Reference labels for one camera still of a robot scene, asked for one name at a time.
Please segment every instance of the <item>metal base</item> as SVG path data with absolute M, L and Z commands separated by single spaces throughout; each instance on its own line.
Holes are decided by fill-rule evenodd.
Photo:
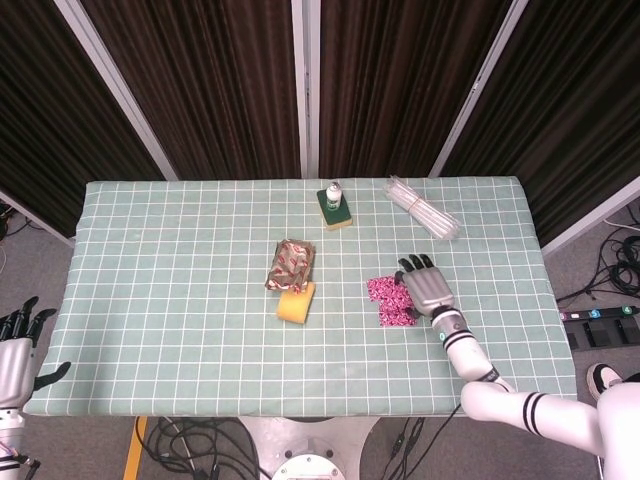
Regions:
M 362 449 L 379 419 L 335 417 L 323 422 L 303 423 L 279 417 L 240 417 L 256 444 L 260 465 L 274 478 L 291 478 L 290 473 L 295 475 L 293 478 L 336 480 L 360 480 Z M 299 462 L 309 464 L 309 471 L 304 475 L 298 468 Z M 286 465 L 292 465 L 295 472 Z

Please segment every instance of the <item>bundle of straws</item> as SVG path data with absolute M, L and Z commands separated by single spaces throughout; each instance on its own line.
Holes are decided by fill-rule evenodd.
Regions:
M 434 208 L 405 185 L 396 176 L 392 176 L 384 187 L 387 197 L 415 218 L 420 225 L 440 240 L 452 240 L 458 234 L 460 224 L 448 213 Z

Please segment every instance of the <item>yellow pole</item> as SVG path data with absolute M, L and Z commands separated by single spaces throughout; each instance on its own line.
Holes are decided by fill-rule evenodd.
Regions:
M 147 417 L 137 417 L 140 428 L 140 437 L 144 439 L 147 430 Z M 131 432 L 131 443 L 129 444 L 129 455 L 127 456 L 127 466 L 124 469 L 122 480 L 136 480 L 138 478 L 138 467 L 140 466 L 140 456 L 142 454 L 142 444 L 136 435 L 136 422 L 133 422 Z

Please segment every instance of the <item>white sneaker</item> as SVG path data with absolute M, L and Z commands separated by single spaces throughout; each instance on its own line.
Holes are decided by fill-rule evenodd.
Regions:
M 606 363 L 596 363 L 587 370 L 587 386 L 591 396 L 598 401 L 607 388 L 621 383 L 622 378 Z

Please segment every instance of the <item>curtain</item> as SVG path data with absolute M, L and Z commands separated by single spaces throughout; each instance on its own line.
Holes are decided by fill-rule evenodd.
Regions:
M 93 180 L 160 180 L 53 2 L 2 2 L 0 188 L 68 237 Z
M 542 244 L 640 175 L 640 3 L 529 3 L 443 175 L 516 175 Z
M 178 175 L 299 178 L 290 0 L 83 0 Z
M 320 176 L 426 176 L 510 4 L 323 1 Z

